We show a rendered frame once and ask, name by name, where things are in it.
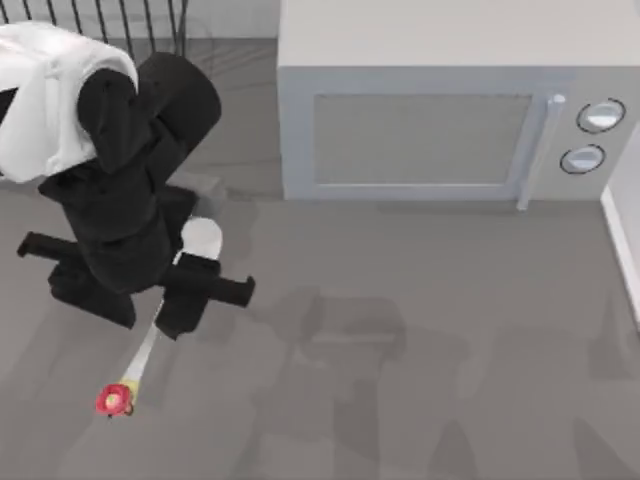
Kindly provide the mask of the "white stick with red flower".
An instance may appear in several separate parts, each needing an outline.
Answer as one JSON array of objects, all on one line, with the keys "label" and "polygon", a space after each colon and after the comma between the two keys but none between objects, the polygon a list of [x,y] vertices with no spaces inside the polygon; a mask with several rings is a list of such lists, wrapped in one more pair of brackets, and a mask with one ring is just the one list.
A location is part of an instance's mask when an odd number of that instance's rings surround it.
[{"label": "white stick with red flower", "polygon": [[156,321],[163,307],[164,301],[161,301],[143,341],[121,378],[115,383],[105,385],[97,395],[94,408],[98,414],[113,418],[131,416],[134,413],[141,380],[159,336],[160,330],[156,325]]}]

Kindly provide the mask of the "grey microwave door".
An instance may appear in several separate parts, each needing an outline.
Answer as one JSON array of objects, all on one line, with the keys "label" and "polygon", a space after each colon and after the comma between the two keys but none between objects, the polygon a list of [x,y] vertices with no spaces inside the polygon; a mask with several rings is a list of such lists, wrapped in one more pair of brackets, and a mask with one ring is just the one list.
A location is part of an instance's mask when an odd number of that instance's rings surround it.
[{"label": "grey microwave door", "polygon": [[312,180],[328,198],[505,201],[541,121],[516,94],[321,94]]}]

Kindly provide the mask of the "pale grey microwave oven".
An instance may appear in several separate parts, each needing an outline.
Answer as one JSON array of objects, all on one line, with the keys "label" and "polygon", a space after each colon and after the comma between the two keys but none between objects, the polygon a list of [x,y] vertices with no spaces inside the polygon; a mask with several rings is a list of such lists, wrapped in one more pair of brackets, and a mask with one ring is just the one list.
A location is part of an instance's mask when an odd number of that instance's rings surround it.
[{"label": "pale grey microwave oven", "polygon": [[[282,0],[278,37],[282,183],[288,200],[328,198],[312,176],[314,100],[321,94],[566,96],[530,201],[596,201],[640,123],[640,0]],[[626,107],[592,135],[576,118],[608,98]],[[600,146],[584,175],[559,166],[568,150]],[[522,179],[518,183],[517,203]]]}]

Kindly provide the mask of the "round grey microwave knob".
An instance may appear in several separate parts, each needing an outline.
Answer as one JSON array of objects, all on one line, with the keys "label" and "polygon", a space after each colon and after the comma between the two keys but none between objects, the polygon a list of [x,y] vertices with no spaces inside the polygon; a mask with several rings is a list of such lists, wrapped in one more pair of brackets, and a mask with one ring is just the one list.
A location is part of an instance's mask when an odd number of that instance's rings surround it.
[{"label": "round grey microwave knob", "polygon": [[597,170],[605,160],[605,150],[598,145],[589,144],[565,152],[559,166],[569,175],[584,175]]},{"label": "round grey microwave knob", "polygon": [[586,133],[596,135],[615,128],[626,116],[625,105],[617,99],[585,105],[578,113],[576,124]]}]

